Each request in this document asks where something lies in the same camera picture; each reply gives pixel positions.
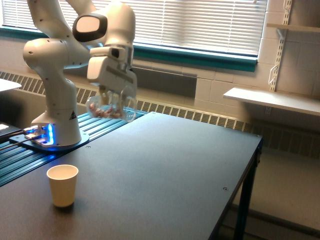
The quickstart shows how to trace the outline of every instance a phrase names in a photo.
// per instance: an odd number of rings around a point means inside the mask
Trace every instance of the table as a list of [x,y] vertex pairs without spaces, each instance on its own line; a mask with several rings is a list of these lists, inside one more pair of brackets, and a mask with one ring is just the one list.
[[[1,239],[214,239],[243,182],[241,239],[262,138],[149,113],[0,187]],[[75,203],[52,205],[46,171],[79,168]]]
[[17,89],[17,88],[21,88],[21,84],[14,81],[8,81],[0,78],[0,92],[11,90],[11,89]]

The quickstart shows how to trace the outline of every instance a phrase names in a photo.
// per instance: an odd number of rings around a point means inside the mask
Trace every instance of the cable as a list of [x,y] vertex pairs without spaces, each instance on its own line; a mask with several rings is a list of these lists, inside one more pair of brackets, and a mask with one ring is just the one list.
[[25,140],[23,140],[23,141],[14,143],[14,144],[12,144],[12,145],[10,145],[10,146],[6,146],[6,147],[4,147],[4,148],[1,148],[1,149],[0,149],[0,152],[2,152],[3,150],[6,150],[6,149],[10,149],[10,148],[12,148],[12,147],[18,146],[18,145],[20,145],[20,144],[22,144],[22,143],[25,143],[25,142],[27,142],[27,141],[35,140],[35,139],[40,139],[40,138],[43,138],[43,135],[34,136],[34,137],[29,138],[29,139],[25,139]]
[[17,132],[13,132],[13,133],[10,133],[8,135],[5,135],[6,138],[11,138],[11,137],[14,137],[14,136],[17,136],[17,135],[20,135],[20,134],[24,134],[24,131],[17,131]]

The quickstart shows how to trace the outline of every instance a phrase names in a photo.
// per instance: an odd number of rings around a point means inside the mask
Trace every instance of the teal window frame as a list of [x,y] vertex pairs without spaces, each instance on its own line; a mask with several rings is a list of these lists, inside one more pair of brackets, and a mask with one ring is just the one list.
[[[42,32],[32,29],[1,26],[0,36],[24,40],[47,38]],[[173,47],[153,46],[134,43],[134,57],[137,59],[169,61],[170,63],[190,66],[212,67],[254,72],[258,57],[233,55],[215,52],[201,52],[196,50],[177,49]]]

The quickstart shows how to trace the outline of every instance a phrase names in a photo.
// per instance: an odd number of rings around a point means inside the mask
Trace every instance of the white shelf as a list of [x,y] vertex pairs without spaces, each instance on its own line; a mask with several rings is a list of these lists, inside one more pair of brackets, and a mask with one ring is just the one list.
[[227,91],[223,97],[245,103],[320,116],[320,100],[293,94],[234,87]]
[[0,78],[0,92],[20,88],[21,85],[14,81],[8,81]]
[[277,28],[281,30],[289,30],[294,32],[320,33],[320,27],[283,25],[283,24],[274,24],[274,23],[267,23],[266,26],[270,28]]

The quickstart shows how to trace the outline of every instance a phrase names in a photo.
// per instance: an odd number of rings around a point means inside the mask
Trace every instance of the white paper cup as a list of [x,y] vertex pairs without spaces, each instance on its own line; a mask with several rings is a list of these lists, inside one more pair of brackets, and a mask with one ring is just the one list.
[[46,172],[55,206],[63,208],[74,203],[78,172],[78,168],[66,164],[53,166]]

